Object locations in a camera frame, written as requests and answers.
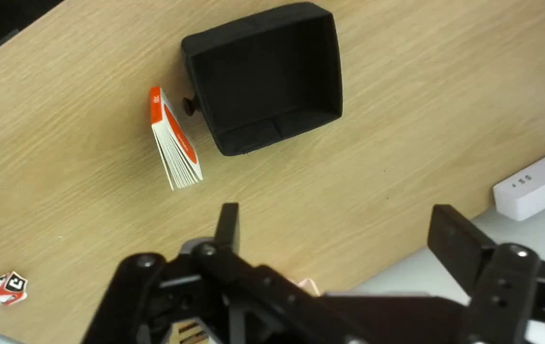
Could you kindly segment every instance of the black plastic container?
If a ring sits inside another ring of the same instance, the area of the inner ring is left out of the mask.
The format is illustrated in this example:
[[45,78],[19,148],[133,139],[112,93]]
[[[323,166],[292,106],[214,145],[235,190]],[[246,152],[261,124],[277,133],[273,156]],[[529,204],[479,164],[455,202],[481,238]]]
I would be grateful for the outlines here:
[[196,106],[223,154],[302,133],[342,114],[332,15],[290,3],[181,39]]

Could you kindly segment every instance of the small book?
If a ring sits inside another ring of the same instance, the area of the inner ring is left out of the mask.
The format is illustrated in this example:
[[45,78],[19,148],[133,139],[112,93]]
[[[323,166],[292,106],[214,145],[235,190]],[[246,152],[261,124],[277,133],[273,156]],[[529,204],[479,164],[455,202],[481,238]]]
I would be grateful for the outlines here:
[[151,127],[170,187],[181,189],[198,183],[202,173],[196,150],[179,127],[160,85],[151,87]]

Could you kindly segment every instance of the wood grain surface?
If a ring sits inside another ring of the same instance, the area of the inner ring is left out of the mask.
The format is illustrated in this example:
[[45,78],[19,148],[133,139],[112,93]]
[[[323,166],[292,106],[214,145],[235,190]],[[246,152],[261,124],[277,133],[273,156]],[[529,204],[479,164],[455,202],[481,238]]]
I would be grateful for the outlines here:
[[420,248],[434,202],[476,215],[545,154],[545,0],[328,0],[344,116],[221,156],[179,114],[204,181],[170,190],[149,85],[191,95],[179,39],[277,3],[66,0],[0,47],[0,273],[30,278],[0,332],[78,341],[124,255],[172,257],[225,200],[248,261],[347,288]]

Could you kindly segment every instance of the robotic claw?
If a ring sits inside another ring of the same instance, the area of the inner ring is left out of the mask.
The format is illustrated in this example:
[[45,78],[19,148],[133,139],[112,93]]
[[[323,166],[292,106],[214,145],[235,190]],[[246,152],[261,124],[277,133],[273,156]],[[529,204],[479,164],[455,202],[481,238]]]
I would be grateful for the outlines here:
[[166,261],[120,261],[85,344],[158,344],[172,322],[196,318],[225,344],[523,344],[545,320],[545,261],[514,242],[495,244],[447,204],[432,210],[428,246],[470,294],[309,296],[271,267],[237,255],[237,204],[221,206],[214,238],[193,238]]

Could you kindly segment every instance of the white power strip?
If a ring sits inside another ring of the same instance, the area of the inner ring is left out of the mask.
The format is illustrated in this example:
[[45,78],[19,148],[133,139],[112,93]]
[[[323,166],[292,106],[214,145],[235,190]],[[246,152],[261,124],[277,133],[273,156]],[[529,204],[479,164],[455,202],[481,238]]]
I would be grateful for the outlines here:
[[545,158],[493,187],[497,211],[521,221],[545,210]]

